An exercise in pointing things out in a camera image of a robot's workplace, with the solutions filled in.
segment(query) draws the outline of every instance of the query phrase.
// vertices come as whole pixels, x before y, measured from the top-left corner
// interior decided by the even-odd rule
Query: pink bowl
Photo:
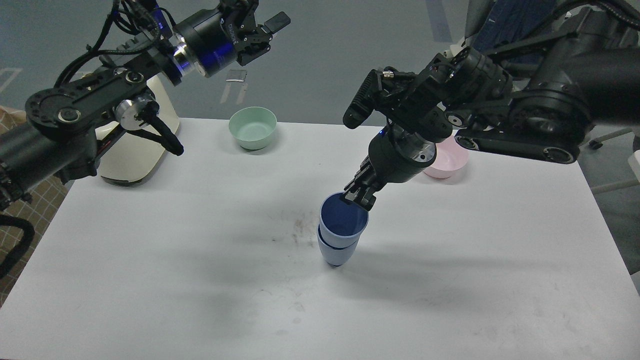
[[[463,168],[469,160],[469,150],[458,145],[453,136],[436,144],[438,152],[436,161],[422,172],[437,179],[451,177],[456,171]]]

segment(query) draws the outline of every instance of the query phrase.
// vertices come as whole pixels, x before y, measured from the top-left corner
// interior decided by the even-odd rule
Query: chair wheel
[[[602,143],[601,142],[597,142],[595,140],[592,140],[592,141],[589,142],[589,148],[590,149],[598,150],[601,147],[602,147]]]

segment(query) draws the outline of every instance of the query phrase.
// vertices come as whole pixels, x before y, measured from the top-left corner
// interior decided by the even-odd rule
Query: chair leg
[[[633,130],[631,130],[631,128],[627,127],[625,129],[620,129],[617,131],[614,131],[612,133],[606,134],[606,135],[602,135],[598,138],[594,138],[589,142],[589,148],[593,149],[593,150],[597,150],[599,148],[602,147],[602,142],[609,140],[609,139],[613,139],[616,138],[618,136],[624,135],[624,134],[629,134],[633,132]]]
[[[631,186],[637,186],[637,185],[640,185],[640,181],[638,181],[637,179],[618,181],[617,183],[594,186],[591,188],[591,192],[593,193],[593,195],[596,195],[599,193],[611,192],[613,190],[630,188]]]

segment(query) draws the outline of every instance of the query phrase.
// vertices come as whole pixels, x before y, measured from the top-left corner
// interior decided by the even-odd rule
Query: stacked cups
[[[318,245],[324,260],[340,266],[353,255],[360,234],[369,222],[369,213],[356,204],[340,200],[342,193],[326,198],[320,209]]]

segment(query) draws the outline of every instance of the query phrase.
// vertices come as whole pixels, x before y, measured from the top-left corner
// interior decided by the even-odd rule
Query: checkered cloth
[[[26,121],[24,111],[4,108],[0,106],[0,133],[5,133],[9,129],[19,126]],[[35,228],[36,234],[26,255],[13,267],[11,272],[0,279],[0,307],[4,304],[9,291],[13,288],[15,281],[22,272],[24,265],[31,257],[35,247],[40,242],[42,235],[51,223],[62,200],[67,194],[67,189],[62,185],[57,177],[50,177],[42,181],[31,191],[33,201],[31,204],[21,200],[14,202],[4,213],[7,215],[29,220]],[[16,227],[0,227],[0,262],[4,260],[11,249],[18,244],[22,237],[22,230]]]

